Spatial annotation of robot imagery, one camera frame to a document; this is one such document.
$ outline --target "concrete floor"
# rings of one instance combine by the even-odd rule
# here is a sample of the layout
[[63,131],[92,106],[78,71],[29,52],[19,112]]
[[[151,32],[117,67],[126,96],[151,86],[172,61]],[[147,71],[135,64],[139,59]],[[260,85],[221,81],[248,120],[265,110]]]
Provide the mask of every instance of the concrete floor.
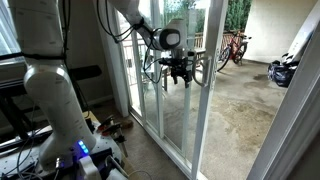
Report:
[[[266,70],[266,64],[245,61],[240,67],[229,62],[217,73],[201,165],[201,172],[208,179],[246,179],[286,92],[267,79]],[[200,87],[192,85],[190,109],[184,114],[184,83],[180,79],[174,86],[169,80],[168,86],[168,92],[163,93],[165,135],[181,148],[183,116],[188,115],[186,157],[191,161]],[[154,95],[150,85],[145,94],[146,114],[150,123],[157,126]],[[113,105],[98,109],[100,113],[94,112],[99,118],[117,113],[110,111]],[[147,170],[154,179],[185,179],[136,122],[133,129],[124,132],[128,138],[129,160],[135,167]]]

